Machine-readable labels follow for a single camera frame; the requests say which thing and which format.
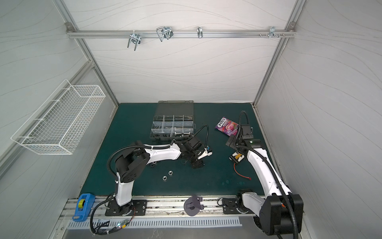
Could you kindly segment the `black round cap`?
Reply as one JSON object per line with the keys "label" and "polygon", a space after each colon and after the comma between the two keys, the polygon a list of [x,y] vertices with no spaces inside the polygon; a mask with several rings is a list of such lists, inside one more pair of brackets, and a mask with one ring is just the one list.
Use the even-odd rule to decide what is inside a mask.
{"label": "black round cap", "polygon": [[203,201],[202,197],[193,195],[184,202],[184,211],[188,216],[195,216],[205,207],[201,202]]}

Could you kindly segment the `metal bracket clip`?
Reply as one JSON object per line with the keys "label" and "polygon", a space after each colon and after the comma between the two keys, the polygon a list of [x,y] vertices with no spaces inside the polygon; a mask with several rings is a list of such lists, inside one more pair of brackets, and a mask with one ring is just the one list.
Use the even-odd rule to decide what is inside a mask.
{"label": "metal bracket clip", "polygon": [[203,38],[203,29],[200,26],[197,27],[197,35],[198,35],[198,39]]}

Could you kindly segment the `metal bracket with screws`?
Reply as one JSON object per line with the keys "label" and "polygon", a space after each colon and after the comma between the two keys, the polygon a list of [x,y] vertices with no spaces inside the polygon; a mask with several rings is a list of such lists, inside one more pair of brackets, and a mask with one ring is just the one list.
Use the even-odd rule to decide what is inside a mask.
{"label": "metal bracket with screws", "polygon": [[284,38],[285,34],[283,33],[277,33],[275,27],[271,27],[266,34],[259,34],[260,37],[267,37],[267,38]]}

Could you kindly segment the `blue tape dispenser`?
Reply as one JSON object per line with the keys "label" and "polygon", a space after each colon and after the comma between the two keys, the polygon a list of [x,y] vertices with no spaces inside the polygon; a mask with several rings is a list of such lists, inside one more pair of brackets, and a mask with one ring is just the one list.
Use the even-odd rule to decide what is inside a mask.
{"label": "blue tape dispenser", "polygon": [[75,213],[72,217],[74,222],[84,222],[87,220],[88,215],[92,209],[92,206],[95,202],[95,195],[91,193],[81,194],[78,198]]}

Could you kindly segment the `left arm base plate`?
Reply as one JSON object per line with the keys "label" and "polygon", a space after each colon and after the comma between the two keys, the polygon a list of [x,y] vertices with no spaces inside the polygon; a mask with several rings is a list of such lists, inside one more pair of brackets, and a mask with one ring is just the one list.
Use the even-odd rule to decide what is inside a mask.
{"label": "left arm base plate", "polygon": [[144,216],[147,209],[147,200],[132,200],[119,206],[115,200],[108,202],[105,216]]}

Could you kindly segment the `grey plastic organizer box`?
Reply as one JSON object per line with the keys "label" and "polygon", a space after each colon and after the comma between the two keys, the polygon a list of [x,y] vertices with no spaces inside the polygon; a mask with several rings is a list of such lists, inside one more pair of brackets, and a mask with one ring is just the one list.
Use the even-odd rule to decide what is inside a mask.
{"label": "grey plastic organizer box", "polygon": [[194,135],[194,101],[159,101],[150,130],[156,141],[185,140]]}

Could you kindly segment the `aluminium crossbar rail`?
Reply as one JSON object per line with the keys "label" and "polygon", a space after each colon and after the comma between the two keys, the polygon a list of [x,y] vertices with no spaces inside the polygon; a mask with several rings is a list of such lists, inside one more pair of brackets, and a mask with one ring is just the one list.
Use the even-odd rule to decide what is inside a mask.
{"label": "aluminium crossbar rail", "polygon": [[[203,29],[203,38],[261,38],[259,34],[268,33],[266,30],[206,30]],[[142,39],[158,39],[156,30],[79,30],[68,32],[67,35],[72,39],[118,39],[129,38],[135,32]],[[284,38],[295,37],[296,31],[276,30],[277,33],[285,34]],[[198,38],[197,29],[192,30],[173,30],[173,39],[192,39]]]}

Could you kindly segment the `purple Fox's candy bag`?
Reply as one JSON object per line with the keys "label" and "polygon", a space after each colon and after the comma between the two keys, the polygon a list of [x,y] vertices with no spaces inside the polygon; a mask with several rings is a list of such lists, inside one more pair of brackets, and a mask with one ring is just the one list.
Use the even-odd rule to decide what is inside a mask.
{"label": "purple Fox's candy bag", "polygon": [[226,134],[227,136],[236,135],[238,132],[239,124],[235,123],[226,117],[222,117],[216,125],[215,129]]}

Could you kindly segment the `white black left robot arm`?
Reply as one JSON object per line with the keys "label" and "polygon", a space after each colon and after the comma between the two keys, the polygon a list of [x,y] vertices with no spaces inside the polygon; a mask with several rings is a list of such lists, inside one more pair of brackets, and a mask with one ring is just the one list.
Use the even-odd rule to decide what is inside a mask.
{"label": "white black left robot arm", "polygon": [[203,158],[213,154],[212,148],[193,136],[186,140],[172,140],[169,144],[148,145],[136,141],[114,152],[106,163],[116,184],[114,199],[118,207],[132,204],[134,181],[148,164],[184,158],[193,168],[204,166]]}

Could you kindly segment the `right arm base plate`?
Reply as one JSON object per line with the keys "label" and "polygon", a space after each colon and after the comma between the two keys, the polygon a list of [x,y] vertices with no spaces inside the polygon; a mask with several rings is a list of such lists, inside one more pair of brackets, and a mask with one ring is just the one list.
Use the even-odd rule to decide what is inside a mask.
{"label": "right arm base plate", "polygon": [[217,200],[217,205],[222,208],[223,214],[225,215],[254,214],[250,209],[247,209],[242,204],[240,204],[237,198],[220,197]]}

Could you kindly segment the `metal u-bolt clamp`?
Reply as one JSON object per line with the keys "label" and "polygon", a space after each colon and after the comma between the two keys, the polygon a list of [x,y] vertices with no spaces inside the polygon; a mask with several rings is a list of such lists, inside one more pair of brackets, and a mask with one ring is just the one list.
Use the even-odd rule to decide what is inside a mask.
{"label": "metal u-bolt clamp", "polygon": [[169,40],[174,35],[173,30],[170,26],[158,27],[156,29],[156,33],[157,33],[161,42],[163,42],[164,39]]}
{"label": "metal u-bolt clamp", "polygon": [[133,46],[134,45],[134,51],[136,51],[137,49],[137,46],[141,43],[141,36],[136,34],[135,32],[133,32],[130,36],[129,36],[129,40],[128,40],[128,44],[127,44],[127,48],[129,48],[130,46]]}

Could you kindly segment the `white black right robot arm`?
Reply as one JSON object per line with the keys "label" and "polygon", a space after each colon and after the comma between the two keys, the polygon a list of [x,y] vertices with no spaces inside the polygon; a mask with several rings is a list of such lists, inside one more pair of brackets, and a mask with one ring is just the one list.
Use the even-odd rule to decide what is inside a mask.
{"label": "white black right robot arm", "polygon": [[235,150],[230,156],[233,164],[247,160],[264,191],[264,196],[248,190],[239,192],[238,212],[252,212],[255,225],[268,236],[275,235],[280,239],[288,234],[297,239],[302,226],[303,200],[293,194],[277,174],[261,141],[254,139],[252,127],[239,125],[236,135],[231,135],[226,144]]}

